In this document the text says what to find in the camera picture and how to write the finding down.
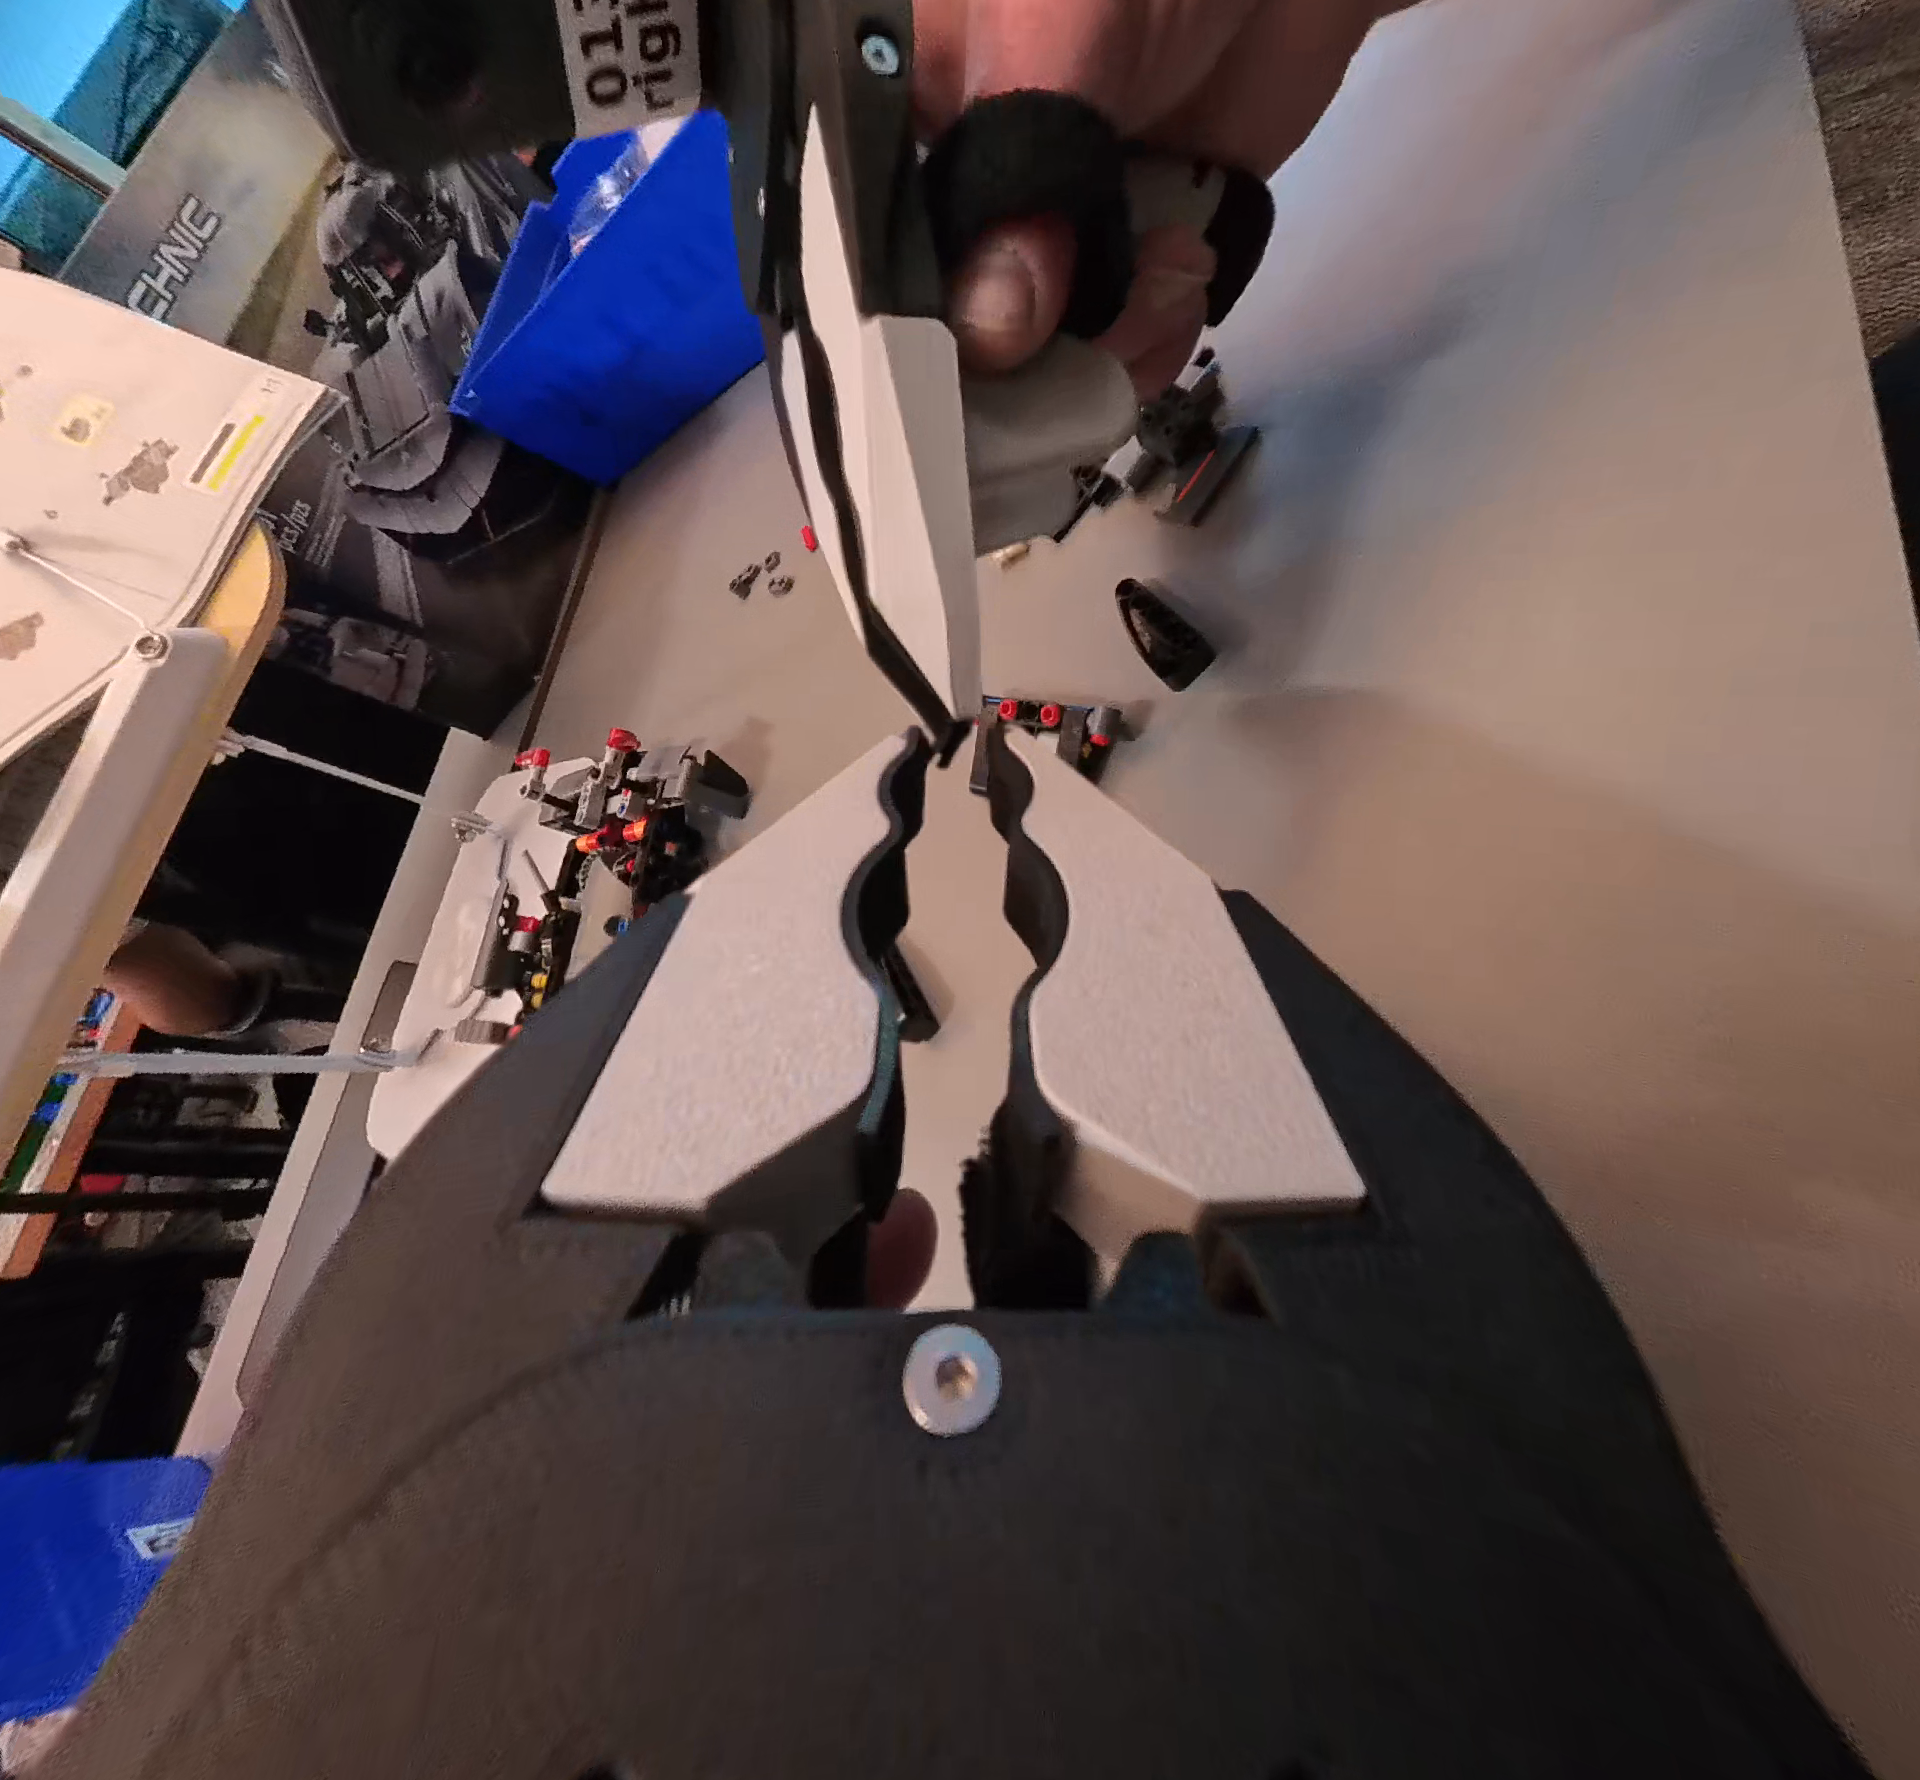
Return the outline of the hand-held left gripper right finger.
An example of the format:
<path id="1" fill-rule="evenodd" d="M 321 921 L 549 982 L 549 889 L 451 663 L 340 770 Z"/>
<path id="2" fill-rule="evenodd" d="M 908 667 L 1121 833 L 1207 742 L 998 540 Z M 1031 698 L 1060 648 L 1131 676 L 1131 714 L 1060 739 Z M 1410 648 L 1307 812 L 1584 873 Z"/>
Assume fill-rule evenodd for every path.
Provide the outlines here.
<path id="1" fill-rule="evenodd" d="M 994 1110 L 994 1297 L 1091 1297 L 1162 1230 L 1362 1210 L 1227 889 L 1018 729 L 994 729 L 994 833 L 1032 962 Z"/>

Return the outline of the black curved lego beam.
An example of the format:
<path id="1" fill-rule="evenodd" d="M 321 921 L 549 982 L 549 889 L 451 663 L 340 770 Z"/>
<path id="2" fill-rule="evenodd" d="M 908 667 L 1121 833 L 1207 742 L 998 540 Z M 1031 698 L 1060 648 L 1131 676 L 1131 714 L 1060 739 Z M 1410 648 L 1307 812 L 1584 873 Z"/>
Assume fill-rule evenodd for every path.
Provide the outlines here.
<path id="1" fill-rule="evenodd" d="M 1216 646 L 1135 576 L 1116 584 L 1116 614 L 1162 689 L 1192 689 L 1216 663 Z"/>

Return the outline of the dark grey sloped lego tile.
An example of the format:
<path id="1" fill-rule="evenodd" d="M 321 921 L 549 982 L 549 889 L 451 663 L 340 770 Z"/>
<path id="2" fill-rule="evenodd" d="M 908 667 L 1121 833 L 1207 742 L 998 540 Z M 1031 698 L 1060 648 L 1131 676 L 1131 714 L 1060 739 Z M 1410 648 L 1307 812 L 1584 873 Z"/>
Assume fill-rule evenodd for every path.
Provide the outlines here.
<path id="1" fill-rule="evenodd" d="M 1170 502 L 1156 507 L 1162 526 L 1205 526 L 1207 507 L 1230 496 L 1236 464 L 1256 457 L 1256 427 L 1216 427 L 1205 457 L 1170 472 Z"/>

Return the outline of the lego technic car chassis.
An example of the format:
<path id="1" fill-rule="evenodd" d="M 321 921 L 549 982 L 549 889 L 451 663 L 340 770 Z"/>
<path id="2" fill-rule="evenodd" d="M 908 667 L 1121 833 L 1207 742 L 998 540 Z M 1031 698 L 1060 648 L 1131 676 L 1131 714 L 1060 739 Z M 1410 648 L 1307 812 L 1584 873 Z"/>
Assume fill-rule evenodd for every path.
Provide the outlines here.
<path id="1" fill-rule="evenodd" d="M 750 781 L 713 742 L 611 729 L 594 755 L 554 766 L 525 742 L 505 770 L 496 908 L 474 957 L 483 1009 L 451 1044 L 501 1052 L 574 978 L 574 957 L 619 938 L 647 908 L 713 873 L 717 823 L 750 812 Z"/>

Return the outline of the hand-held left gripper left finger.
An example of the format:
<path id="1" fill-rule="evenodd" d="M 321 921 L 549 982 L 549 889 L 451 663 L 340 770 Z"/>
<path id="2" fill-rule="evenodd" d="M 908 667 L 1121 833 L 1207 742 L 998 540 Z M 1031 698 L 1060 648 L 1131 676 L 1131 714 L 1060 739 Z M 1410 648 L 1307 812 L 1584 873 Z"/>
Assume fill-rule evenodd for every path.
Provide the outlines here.
<path id="1" fill-rule="evenodd" d="M 865 1307 L 901 1194 L 901 930 L 928 729 L 895 729 L 700 873 L 611 1044 L 543 1202 L 761 1230 L 814 1307 Z"/>

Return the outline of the blue plastic parts bin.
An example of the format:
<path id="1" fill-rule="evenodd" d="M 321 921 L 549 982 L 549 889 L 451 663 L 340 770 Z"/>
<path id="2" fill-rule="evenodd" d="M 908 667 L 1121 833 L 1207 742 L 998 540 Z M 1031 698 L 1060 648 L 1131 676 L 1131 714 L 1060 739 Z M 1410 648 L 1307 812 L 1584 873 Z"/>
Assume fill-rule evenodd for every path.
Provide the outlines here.
<path id="1" fill-rule="evenodd" d="M 87 1693 L 182 1548 L 210 1459 L 9 1459 L 0 1472 L 0 1721 Z"/>
<path id="2" fill-rule="evenodd" d="M 525 206 L 447 400 L 451 419 L 594 489 L 634 472 L 761 356 L 736 275 L 722 116 L 676 119 L 594 235 L 574 242 L 574 220 L 619 149 L 626 134 L 562 149 L 554 197 Z"/>

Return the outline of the grey lego brick assembly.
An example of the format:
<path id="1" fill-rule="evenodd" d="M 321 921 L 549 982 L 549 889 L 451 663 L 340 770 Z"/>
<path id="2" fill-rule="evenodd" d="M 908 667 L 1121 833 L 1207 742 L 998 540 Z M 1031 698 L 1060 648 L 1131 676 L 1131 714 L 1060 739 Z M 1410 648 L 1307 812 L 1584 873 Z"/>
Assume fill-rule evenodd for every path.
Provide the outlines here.
<path id="1" fill-rule="evenodd" d="M 1100 464 L 1076 464 L 1076 507 L 1050 540 L 1068 540 L 1076 524 L 1107 502 L 1184 489 L 1205 464 L 1205 457 L 1216 457 L 1227 442 L 1216 411 L 1227 411 L 1227 365 L 1216 343 L 1197 343 L 1192 365 L 1156 400 L 1141 400 L 1135 434 Z"/>

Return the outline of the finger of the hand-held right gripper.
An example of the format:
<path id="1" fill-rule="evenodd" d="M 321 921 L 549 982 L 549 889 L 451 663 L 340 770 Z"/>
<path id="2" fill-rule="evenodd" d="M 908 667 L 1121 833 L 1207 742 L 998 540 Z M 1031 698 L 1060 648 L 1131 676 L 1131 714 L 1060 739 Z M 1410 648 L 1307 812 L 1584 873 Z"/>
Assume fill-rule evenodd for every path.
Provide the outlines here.
<path id="1" fill-rule="evenodd" d="M 796 141 L 796 255 L 777 314 L 777 419 L 860 648 L 934 739 L 978 714 L 978 584 L 955 335 L 860 314 L 827 116 Z"/>

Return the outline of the black lego subassembly red pins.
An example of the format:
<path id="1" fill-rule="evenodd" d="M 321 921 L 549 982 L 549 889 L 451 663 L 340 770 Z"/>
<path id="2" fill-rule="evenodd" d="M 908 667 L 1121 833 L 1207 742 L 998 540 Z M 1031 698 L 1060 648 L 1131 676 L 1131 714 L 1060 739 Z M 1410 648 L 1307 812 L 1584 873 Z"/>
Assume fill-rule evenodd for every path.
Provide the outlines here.
<path id="1" fill-rule="evenodd" d="M 973 766 L 969 766 L 973 799 L 987 799 L 994 781 L 987 729 L 998 725 L 1050 739 L 1054 755 L 1068 755 L 1091 787 L 1100 787 L 1116 749 L 1135 739 L 1121 705 L 978 698 Z"/>

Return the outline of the lego instruction booklet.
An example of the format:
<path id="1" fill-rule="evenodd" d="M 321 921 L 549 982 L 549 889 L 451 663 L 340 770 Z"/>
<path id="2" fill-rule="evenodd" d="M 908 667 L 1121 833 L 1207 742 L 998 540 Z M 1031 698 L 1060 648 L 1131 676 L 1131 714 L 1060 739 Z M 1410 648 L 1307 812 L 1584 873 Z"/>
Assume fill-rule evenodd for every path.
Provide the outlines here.
<path id="1" fill-rule="evenodd" d="M 0 275 L 0 755 L 197 626 L 343 400 L 58 275 Z"/>

